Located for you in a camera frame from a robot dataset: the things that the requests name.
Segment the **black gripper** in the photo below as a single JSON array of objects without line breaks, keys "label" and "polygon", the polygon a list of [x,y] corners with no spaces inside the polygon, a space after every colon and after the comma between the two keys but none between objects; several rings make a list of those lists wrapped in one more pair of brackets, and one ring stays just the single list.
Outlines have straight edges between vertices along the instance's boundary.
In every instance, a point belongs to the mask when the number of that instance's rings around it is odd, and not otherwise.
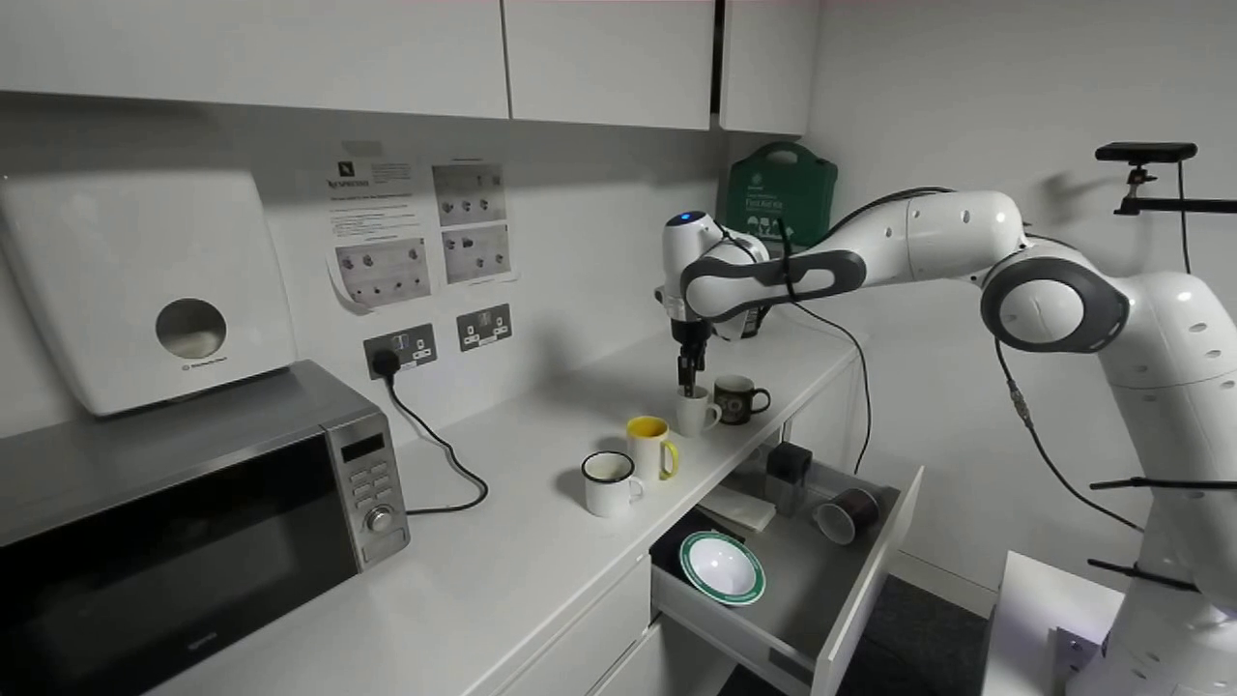
[{"label": "black gripper", "polygon": [[702,378],[703,378],[703,371],[702,371],[702,365],[703,365],[703,355],[708,355],[708,340],[712,340],[712,324],[708,323],[676,323],[675,324],[675,340],[682,345],[682,361],[693,368],[676,368],[676,385],[682,385],[682,391],[695,391],[702,389]]}]

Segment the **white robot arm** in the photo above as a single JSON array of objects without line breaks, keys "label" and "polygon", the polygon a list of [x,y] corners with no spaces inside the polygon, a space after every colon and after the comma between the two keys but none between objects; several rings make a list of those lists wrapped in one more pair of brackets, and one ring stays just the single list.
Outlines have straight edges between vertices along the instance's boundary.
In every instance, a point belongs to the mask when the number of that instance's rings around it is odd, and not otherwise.
[{"label": "white robot arm", "polygon": [[1237,691],[1237,324],[1202,278],[1113,278],[1031,240],[997,189],[890,193],[823,244],[783,257],[703,215],[676,215],[663,266],[682,385],[703,371],[712,332],[752,332],[783,303],[919,278],[973,278],[982,323],[1010,347],[1093,355],[1151,507],[1122,613],[1066,691]]}]

